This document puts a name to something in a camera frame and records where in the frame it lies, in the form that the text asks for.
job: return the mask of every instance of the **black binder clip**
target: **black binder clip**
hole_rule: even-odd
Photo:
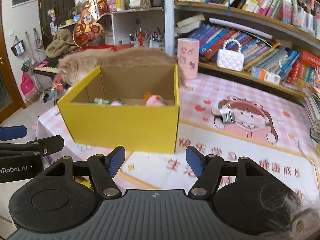
[[[220,119],[223,123],[233,123],[236,122],[235,114],[231,113],[230,111],[230,104],[226,104],[226,108],[228,109],[228,112],[226,114],[223,114],[220,116]]]

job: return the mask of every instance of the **screw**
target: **screw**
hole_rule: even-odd
[[[119,194],[119,190],[117,190],[116,188],[106,188],[103,191],[103,193],[106,196],[112,197],[112,196],[115,196],[115,195]]]
[[[204,188],[196,187],[191,190],[191,193],[192,195],[195,195],[195,196],[203,196],[207,194],[207,191]]]

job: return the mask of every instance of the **dark brown door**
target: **dark brown door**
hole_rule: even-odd
[[[48,15],[48,10],[55,8],[56,21],[55,25],[64,25],[69,19],[68,9],[75,6],[75,0],[39,0],[39,17],[42,32],[44,47],[46,48],[52,41],[50,22],[51,17]]]
[[[26,108],[14,80],[4,43],[0,0],[0,124],[21,107]]]

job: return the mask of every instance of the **red heart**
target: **red heart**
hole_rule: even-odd
[[[206,108],[205,107],[201,107],[201,105],[196,105],[195,106],[195,109],[198,111],[198,112],[202,112],[202,111],[205,111]]]

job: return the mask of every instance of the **pink bag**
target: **pink bag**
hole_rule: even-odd
[[[33,95],[38,93],[34,82],[25,72],[22,73],[20,89],[26,98],[31,98]]]

